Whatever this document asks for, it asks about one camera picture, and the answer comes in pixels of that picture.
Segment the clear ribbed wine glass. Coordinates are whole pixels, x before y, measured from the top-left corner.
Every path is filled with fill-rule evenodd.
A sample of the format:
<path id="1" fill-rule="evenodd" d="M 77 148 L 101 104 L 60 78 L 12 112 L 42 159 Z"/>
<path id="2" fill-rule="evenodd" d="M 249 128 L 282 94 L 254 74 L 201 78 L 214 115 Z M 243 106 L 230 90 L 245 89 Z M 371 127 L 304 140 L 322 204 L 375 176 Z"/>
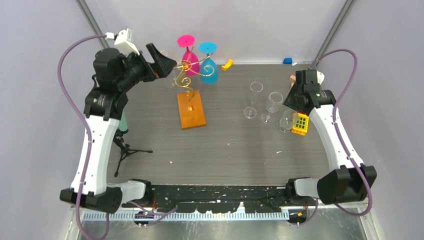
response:
<path id="1" fill-rule="evenodd" d="M 261 115 L 261 121 L 266 125 L 271 125 L 275 121 L 274 114 L 279 111 L 283 105 L 284 97 L 279 92 L 271 92 L 265 102 L 266 112 Z"/>

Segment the clear flute glass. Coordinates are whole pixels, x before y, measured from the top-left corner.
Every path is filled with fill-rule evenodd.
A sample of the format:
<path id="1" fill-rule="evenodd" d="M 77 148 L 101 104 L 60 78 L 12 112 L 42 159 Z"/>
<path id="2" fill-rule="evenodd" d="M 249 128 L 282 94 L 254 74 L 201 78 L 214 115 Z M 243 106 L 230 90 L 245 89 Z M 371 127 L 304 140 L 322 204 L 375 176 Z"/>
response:
<path id="1" fill-rule="evenodd" d="M 254 81 L 249 85 L 248 106 L 243 110 L 243 115 L 247 119 L 253 119 L 256 117 L 257 110 L 255 106 L 263 89 L 263 84 L 258 81 Z"/>

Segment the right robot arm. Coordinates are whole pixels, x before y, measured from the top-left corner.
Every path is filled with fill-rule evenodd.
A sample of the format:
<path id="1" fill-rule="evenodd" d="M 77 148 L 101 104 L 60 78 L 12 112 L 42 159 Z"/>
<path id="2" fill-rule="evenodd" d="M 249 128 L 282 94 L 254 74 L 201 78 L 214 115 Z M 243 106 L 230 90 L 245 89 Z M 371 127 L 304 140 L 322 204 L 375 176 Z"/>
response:
<path id="1" fill-rule="evenodd" d="M 329 173 L 321 178 L 291 178 L 285 198 L 291 205 L 299 205 L 305 197 L 321 200 L 323 204 L 342 204 L 364 201 L 377 178 L 372 165 L 365 165 L 355 151 L 335 109 L 336 99 L 330 90 L 321 89 L 319 72 L 298 70 L 296 81 L 283 104 L 306 114 L 322 141 L 329 165 Z"/>

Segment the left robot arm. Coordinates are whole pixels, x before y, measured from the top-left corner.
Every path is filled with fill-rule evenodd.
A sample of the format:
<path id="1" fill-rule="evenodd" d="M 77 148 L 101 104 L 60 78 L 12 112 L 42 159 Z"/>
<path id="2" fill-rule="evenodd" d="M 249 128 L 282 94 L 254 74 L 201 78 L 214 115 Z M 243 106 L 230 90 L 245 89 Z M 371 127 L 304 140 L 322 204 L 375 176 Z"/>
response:
<path id="1" fill-rule="evenodd" d="M 107 182 L 112 145 L 125 152 L 129 150 L 117 135 L 128 103 L 127 92 L 139 82 L 166 78 L 177 65 L 152 43 L 146 47 L 152 62 L 146 61 L 138 50 L 125 54 L 110 47 L 95 54 L 93 78 L 97 86 L 86 96 L 84 110 L 79 114 L 85 127 L 80 162 L 71 186 L 60 191 L 61 201 L 108 214 L 131 201 L 141 207 L 153 202 L 152 184 L 147 180 Z"/>

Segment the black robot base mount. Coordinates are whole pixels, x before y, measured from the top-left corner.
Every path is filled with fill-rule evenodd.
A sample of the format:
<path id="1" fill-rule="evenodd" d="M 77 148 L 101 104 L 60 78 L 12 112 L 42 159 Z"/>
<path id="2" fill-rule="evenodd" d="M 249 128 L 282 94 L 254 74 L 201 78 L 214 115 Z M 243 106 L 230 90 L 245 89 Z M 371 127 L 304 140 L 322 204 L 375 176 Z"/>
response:
<path id="1" fill-rule="evenodd" d="M 134 222 L 152 226 L 163 221 L 286 220 L 306 224 L 319 202 L 295 196 L 291 187 L 264 185 L 151 185 L 145 197 L 130 200 L 123 208 L 139 208 Z"/>

